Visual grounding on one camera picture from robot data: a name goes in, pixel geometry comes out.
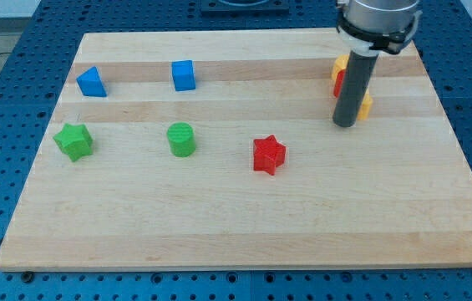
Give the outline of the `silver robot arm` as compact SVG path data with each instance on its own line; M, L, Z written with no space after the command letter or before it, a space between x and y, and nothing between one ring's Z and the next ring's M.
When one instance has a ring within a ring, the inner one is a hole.
M419 0L337 0L337 31L358 55L396 55L418 30L419 4Z

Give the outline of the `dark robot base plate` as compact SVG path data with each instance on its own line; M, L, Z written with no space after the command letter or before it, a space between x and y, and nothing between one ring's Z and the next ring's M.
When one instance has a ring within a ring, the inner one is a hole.
M289 7L288 0L200 0L203 15L287 13Z

